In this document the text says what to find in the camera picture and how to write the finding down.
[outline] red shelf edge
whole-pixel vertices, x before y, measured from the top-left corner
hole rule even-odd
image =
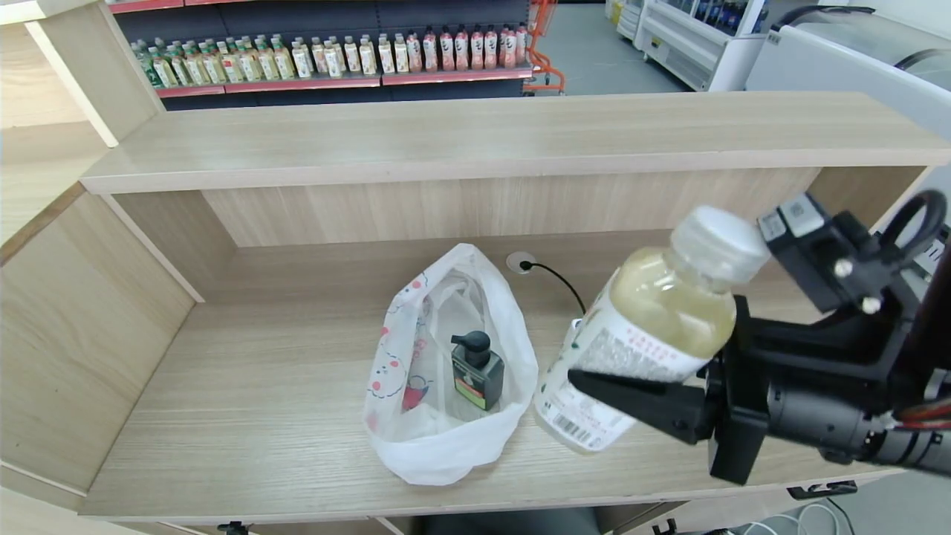
[[[518,80],[534,76],[533,67],[491,70],[440,70],[437,72],[409,72],[383,74],[383,86],[409,86],[413,84],[440,84],[454,82],[481,82],[486,80]]]
[[[180,96],[220,95],[224,94],[224,86],[197,86],[192,88],[161,88],[155,89],[159,98],[174,98]]]
[[[299,89],[347,89],[378,88],[379,77],[317,78],[311,80],[280,80],[275,82],[249,82],[225,84],[225,93],[253,93],[261,91],[289,91]]]
[[[135,11],[168,10],[183,8],[184,0],[141,0],[139,2],[120,2],[108,4],[109,11],[115,13],[132,13]]]

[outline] black cable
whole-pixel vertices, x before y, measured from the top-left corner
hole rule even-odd
[[[911,219],[919,210],[924,208],[924,218],[918,231],[912,236],[908,243],[898,248],[900,253],[897,259],[894,259],[900,266],[910,264],[915,257],[925,252],[931,245],[932,240],[938,237],[941,227],[944,225],[944,217],[947,215],[947,200],[944,195],[933,189],[920,191],[908,202],[902,206],[895,218],[892,219],[888,227],[882,233],[879,244],[894,245],[900,234]]]
[[[842,513],[842,516],[845,517],[845,523],[848,524],[848,530],[852,532],[852,535],[857,535],[855,532],[855,526],[852,525],[852,519],[848,517],[848,513],[845,512],[845,509],[843,509],[839,504],[836,504],[831,498],[826,499],[829,500],[829,503],[832,504],[833,507],[839,509],[839,512]]]
[[[585,302],[581,301],[581,296],[578,295],[578,292],[574,291],[574,287],[572,286],[572,283],[568,282],[568,280],[566,280],[565,277],[562,277],[561,275],[559,275],[557,271],[555,271],[554,269],[551,269],[548,266],[545,266],[544,264],[538,264],[537,262],[529,262],[528,260],[523,260],[519,262],[518,266],[526,271],[530,271],[532,268],[542,268],[548,271],[549,273],[551,273],[552,275],[554,275],[555,277],[558,277],[558,280],[565,283],[565,286],[568,287],[568,289],[572,291],[572,294],[574,294],[574,299],[578,301],[578,306],[581,307],[581,315],[583,316],[588,313],[588,309],[585,308]]]

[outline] wall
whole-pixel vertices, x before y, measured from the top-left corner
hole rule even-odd
[[[879,15],[951,39],[951,2],[947,0],[851,0],[820,3],[875,8]]]

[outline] bottle label on pump bottle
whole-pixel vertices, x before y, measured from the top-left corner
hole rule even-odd
[[[611,302],[608,281],[578,329],[566,338],[535,396],[538,414],[564,439],[601,451],[636,423],[627,414],[578,391],[568,370],[681,383],[707,363],[663,342],[622,316]]]

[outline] wooden panel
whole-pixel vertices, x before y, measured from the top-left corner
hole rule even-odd
[[[89,194],[2,275],[3,461],[86,490],[193,302]]]
[[[116,195],[118,203],[199,294],[235,253],[235,242],[198,191]]]
[[[171,112],[83,183],[129,193],[949,160],[946,141],[867,95],[731,91]]]
[[[51,485],[10,466],[0,467],[0,486],[70,511],[78,511],[86,497],[85,493]]]
[[[473,240],[497,265],[530,250],[590,301],[635,248],[668,231]],[[683,501],[842,478],[879,467],[825,462],[767,439],[749,486],[708,476],[707,449],[636,426],[607,451],[578,456],[526,414],[497,463],[457,485],[406,485],[370,447],[360,412],[393,295],[456,240],[241,248],[195,306],[156,369],[84,503],[122,521],[288,523],[473,510]],[[544,272],[503,268],[541,369],[579,314]],[[748,287],[755,314],[812,306],[775,264]],[[618,477],[618,467],[624,477]]]
[[[56,505],[0,488],[0,532],[9,535],[140,535],[115,524],[76,516]]]
[[[534,176],[292,188],[204,197],[239,247],[673,228],[697,205],[752,219],[815,168]]]
[[[0,226],[6,258],[7,241],[22,230],[17,238],[26,243],[68,206],[61,199],[65,192],[83,191],[76,184],[79,176],[107,147],[89,122],[9,129],[2,135]]]
[[[0,29],[0,40],[0,127],[15,129],[86,121],[86,115],[24,25],[4,26]]]
[[[872,228],[917,184],[926,168],[824,168],[809,193],[825,211],[835,215],[849,210]]]
[[[29,34],[109,147],[164,110],[105,3],[40,21]]]

